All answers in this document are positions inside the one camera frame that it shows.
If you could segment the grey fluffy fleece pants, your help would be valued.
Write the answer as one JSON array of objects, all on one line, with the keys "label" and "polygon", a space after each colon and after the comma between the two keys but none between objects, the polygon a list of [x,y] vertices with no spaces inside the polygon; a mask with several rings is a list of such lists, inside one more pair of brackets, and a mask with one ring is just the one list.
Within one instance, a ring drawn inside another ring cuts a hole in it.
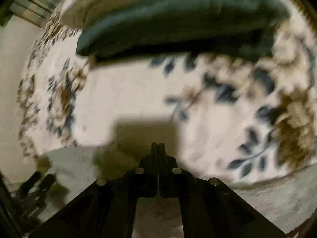
[{"label": "grey fluffy fleece pants", "polygon": [[[48,208],[40,219],[46,221],[97,178],[115,179],[136,168],[149,152],[149,147],[72,147],[38,156],[38,171],[57,178],[48,193]],[[315,165],[281,179],[230,188],[286,233],[316,217]],[[183,237],[176,201],[141,199],[132,236]]]}]

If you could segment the floral cream brown blanket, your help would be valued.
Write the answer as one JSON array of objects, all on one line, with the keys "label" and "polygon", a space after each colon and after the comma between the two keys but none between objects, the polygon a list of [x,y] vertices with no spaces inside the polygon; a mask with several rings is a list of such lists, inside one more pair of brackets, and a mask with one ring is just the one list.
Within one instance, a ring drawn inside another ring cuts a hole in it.
[{"label": "floral cream brown blanket", "polygon": [[161,142],[192,173],[235,183],[316,164],[316,39],[289,0],[273,56],[181,54],[94,66],[55,9],[18,88],[26,158],[100,147],[133,162]]}]

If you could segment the dark green folded garment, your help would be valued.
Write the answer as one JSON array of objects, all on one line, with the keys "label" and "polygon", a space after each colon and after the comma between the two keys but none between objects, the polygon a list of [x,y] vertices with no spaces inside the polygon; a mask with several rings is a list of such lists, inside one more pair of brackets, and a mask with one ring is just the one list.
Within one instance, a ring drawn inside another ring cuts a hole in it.
[{"label": "dark green folded garment", "polygon": [[145,0],[84,29],[76,53],[114,60],[189,52],[255,61],[290,16],[279,0]]}]

